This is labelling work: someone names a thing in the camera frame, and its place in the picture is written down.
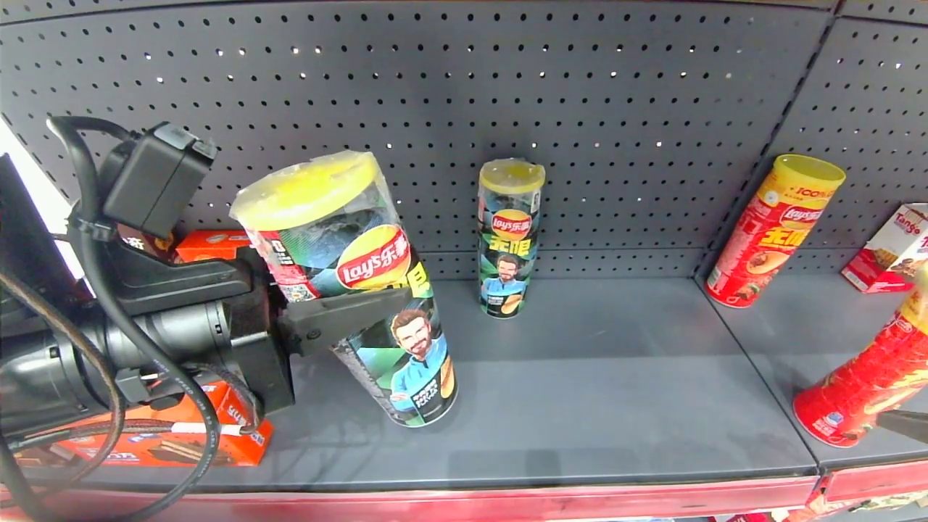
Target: lay's chip can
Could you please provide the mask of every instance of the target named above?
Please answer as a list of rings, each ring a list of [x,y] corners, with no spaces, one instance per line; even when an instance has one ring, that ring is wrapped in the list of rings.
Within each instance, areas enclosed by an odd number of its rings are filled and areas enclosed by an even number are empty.
[[[726,307],[752,305],[815,227],[844,178],[831,163],[778,156],[706,279],[706,292]]]
[[[395,422],[434,422],[457,396],[432,285],[370,152],[299,163],[238,193],[241,223],[290,302],[408,286],[400,313],[332,348]]]
[[[544,184],[545,167],[523,160],[495,160],[480,169],[480,306],[491,317],[515,317],[525,303]]]

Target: gray metal shelf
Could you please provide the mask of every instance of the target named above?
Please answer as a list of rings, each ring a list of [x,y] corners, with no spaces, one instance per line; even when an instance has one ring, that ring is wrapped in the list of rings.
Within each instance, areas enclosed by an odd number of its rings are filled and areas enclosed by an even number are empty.
[[[771,283],[751,308],[715,308],[792,418],[794,393],[866,347],[903,296],[861,294],[835,274],[789,276]],[[905,408],[928,411],[928,394],[921,392]],[[797,427],[830,469],[928,458],[928,446],[881,429],[854,448],[838,449]]]
[[[328,354],[295,367],[297,406],[255,468],[206,490],[680,483],[811,475],[816,463],[751,362],[686,279],[534,281],[494,320],[472,281],[434,284],[458,404],[394,425]],[[104,467],[85,484],[165,489],[185,468]]]

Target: tango wafer box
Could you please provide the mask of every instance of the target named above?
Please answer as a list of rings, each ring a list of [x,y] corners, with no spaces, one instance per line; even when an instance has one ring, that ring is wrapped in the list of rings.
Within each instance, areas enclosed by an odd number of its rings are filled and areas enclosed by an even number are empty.
[[[928,203],[906,203],[841,271],[865,294],[908,292],[928,260]]]
[[[248,422],[248,415],[250,415],[248,402],[243,400],[227,383],[219,381],[203,385],[202,388],[206,397],[216,408],[220,423],[245,425]],[[144,419],[173,423],[202,424],[203,422],[200,410],[187,396],[184,396],[179,404],[167,410],[153,410],[143,406],[129,410],[125,418],[126,420]],[[72,426],[107,422],[109,419],[110,415],[105,413],[84,419]],[[213,465],[258,465],[264,457],[273,433],[274,426],[264,419],[258,429],[250,435],[221,435],[219,451],[213,459]],[[104,434],[73,438],[59,442],[57,445],[87,460],[97,455],[106,437]],[[200,460],[205,444],[206,436],[202,433],[126,433],[120,436],[116,447],[103,464],[192,466]]]
[[[491,317],[515,317],[525,304],[544,185],[545,167],[523,160],[495,160],[480,169],[480,307]]]
[[[844,178],[831,163],[778,156],[706,279],[707,293],[727,307],[753,304],[812,231]]]
[[[406,309],[332,348],[400,425],[431,423],[458,387],[432,284],[370,152],[344,151],[243,189],[230,215],[291,302],[409,287]]]

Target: orange snack box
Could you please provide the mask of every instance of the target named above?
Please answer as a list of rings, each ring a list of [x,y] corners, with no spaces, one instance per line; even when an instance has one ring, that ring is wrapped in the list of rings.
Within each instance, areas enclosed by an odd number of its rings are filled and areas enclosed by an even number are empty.
[[[219,422],[222,424],[245,425],[249,415],[249,406],[245,400],[227,383],[217,382],[204,385],[203,391],[216,408]],[[84,419],[79,423],[84,425],[106,422],[108,414],[98,415]],[[153,419],[175,423],[202,424],[200,411],[187,396],[173,408],[155,411],[148,407],[129,410],[125,415],[129,419]],[[251,435],[221,435],[219,437],[219,451],[213,460],[213,465],[222,466],[255,466],[261,462],[267,445],[274,432],[266,419],[261,422],[258,430]],[[90,459],[97,454],[106,435],[81,437],[65,440],[58,446],[72,451],[83,459]],[[141,466],[192,466],[197,463],[203,453],[206,436],[202,433],[153,433],[153,434],[123,434],[116,448],[103,464],[110,465],[141,465]]]
[[[175,249],[185,263],[204,259],[235,259],[241,246],[251,246],[242,230],[196,230],[190,232]]]

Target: cartoon man illustration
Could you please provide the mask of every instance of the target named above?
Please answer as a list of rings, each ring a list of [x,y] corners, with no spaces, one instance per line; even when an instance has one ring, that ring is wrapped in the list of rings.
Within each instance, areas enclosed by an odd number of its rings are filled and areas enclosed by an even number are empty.
[[[515,305],[522,300],[521,294],[525,291],[525,281],[516,281],[516,274],[519,273],[519,261],[513,255],[503,254],[496,261],[496,271],[499,272],[498,278],[486,278],[483,280],[481,288],[481,297],[492,304],[493,299],[506,305]]]
[[[413,411],[416,405],[412,397],[442,369],[448,344],[443,333],[432,339],[432,323],[422,310],[403,310],[396,314],[390,330],[399,346],[409,354],[406,366],[393,375],[390,400],[399,411]]]

